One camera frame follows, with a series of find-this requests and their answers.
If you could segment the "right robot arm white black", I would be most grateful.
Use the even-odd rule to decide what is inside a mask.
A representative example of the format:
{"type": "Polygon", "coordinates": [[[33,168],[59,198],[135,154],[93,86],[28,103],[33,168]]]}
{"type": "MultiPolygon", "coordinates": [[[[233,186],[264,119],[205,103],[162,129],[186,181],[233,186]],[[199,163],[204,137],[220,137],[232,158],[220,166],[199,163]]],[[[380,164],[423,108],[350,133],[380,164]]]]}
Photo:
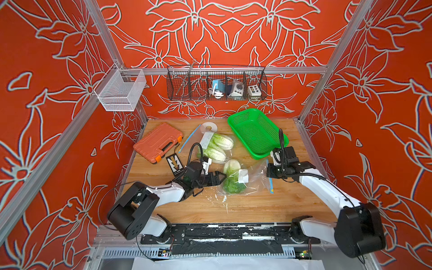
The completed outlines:
{"type": "Polygon", "coordinates": [[[336,222],[325,222],[312,216],[292,219],[289,235],[294,242],[317,238],[337,246],[349,258],[386,248],[379,209],[338,188],[312,163],[301,162],[293,147],[285,146],[282,130],[279,130],[279,147],[273,149],[271,155],[273,163],[267,167],[268,178],[300,183],[324,202],[337,218],[336,222]]]}

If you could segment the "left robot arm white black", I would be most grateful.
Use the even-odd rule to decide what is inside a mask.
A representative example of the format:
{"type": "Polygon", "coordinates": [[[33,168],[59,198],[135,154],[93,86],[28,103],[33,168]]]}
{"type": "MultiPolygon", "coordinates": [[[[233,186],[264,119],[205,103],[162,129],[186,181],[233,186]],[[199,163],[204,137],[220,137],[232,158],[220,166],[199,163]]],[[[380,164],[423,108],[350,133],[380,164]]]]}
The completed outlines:
{"type": "Polygon", "coordinates": [[[207,173],[204,164],[203,148],[194,143],[187,164],[178,176],[162,186],[133,183],[108,212],[108,221],[126,240],[144,234],[167,241],[172,224],[162,215],[155,214],[155,209],[196,197],[204,188],[220,186],[227,179],[227,174],[220,171],[207,173]]]}

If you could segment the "chinese cabbage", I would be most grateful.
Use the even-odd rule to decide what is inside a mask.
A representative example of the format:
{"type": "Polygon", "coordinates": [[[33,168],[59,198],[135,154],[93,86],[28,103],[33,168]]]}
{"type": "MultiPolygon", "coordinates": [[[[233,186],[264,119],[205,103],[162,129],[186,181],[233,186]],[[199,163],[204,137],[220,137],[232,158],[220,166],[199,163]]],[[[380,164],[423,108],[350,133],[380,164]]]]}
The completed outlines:
{"type": "Polygon", "coordinates": [[[223,191],[228,194],[240,194],[247,188],[249,183],[248,170],[241,167],[236,159],[229,160],[223,169],[227,178],[223,181],[223,191]]]}

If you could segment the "clear zip-top bag blue seal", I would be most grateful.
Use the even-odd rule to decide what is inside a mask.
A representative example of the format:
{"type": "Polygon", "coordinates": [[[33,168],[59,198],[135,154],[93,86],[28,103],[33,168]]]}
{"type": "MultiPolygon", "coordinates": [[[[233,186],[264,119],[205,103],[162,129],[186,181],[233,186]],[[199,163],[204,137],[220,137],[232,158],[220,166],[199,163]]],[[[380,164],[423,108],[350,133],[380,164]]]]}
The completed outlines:
{"type": "Polygon", "coordinates": [[[266,176],[267,167],[269,164],[268,159],[258,161],[250,167],[246,167],[244,164],[240,163],[242,168],[248,170],[249,173],[249,183],[247,183],[247,188],[240,194],[227,194],[223,191],[223,184],[221,184],[217,189],[217,194],[222,196],[230,195],[251,195],[253,193],[267,191],[270,194],[274,193],[273,180],[266,176]]]}

